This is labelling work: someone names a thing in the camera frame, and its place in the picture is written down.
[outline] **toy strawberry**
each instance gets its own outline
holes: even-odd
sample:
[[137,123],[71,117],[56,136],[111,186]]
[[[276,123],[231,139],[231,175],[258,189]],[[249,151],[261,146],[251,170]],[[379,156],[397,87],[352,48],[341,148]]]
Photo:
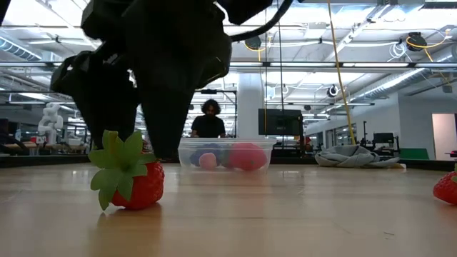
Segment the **toy strawberry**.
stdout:
[[267,162],[266,154],[254,143],[234,143],[231,147],[229,163],[243,171],[255,171]]
[[102,150],[89,154],[101,168],[92,178],[91,189],[99,190],[103,210],[109,203],[138,210],[157,202],[164,193],[164,170],[153,154],[141,154],[141,132],[123,142],[115,131],[105,131]]
[[433,187],[433,195],[446,203],[457,204],[457,165]]

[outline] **dark hair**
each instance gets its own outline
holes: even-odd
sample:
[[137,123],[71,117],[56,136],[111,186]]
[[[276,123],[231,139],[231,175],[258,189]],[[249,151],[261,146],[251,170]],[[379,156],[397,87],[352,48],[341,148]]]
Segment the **dark hair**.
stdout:
[[214,99],[209,99],[206,101],[203,106],[201,106],[201,111],[203,111],[204,114],[206,114],[206,111],[208,111],[209,107],[212,106],[214,108],[214,114],[218,115],[221,113],[221,107],[219,106],[218,102]]

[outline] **white pillar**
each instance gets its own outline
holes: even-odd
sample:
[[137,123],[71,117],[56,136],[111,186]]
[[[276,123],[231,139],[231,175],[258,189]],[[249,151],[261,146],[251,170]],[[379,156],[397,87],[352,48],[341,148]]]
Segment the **white pillar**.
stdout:
[[258,110],[264,107],[263,87],[260,74],[239,74],[237,131],[239,138],[263,138],[258,134]]

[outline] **black shirt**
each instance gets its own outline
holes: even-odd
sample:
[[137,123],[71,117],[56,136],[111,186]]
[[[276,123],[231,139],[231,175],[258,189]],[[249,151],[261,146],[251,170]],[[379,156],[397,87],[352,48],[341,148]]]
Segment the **black shirt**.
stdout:
[[226,133],[224,122],[216,116],[198,116],[192,123],[192,130],[201,138],[218,138]]

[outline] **white robot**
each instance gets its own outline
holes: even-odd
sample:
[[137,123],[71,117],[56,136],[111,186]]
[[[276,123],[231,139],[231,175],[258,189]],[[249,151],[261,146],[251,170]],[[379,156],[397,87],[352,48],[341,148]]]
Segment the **white robot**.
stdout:
[[57,114],[59,109],[60,105],[58,104],[47,104],[46,108],[43,109],[43,118],[38,124],[39,136],[36,138],[36,143],[44,143],[46,135],[47,144],[54,145],[56,143],[57,129],[64,127],[64,119]]

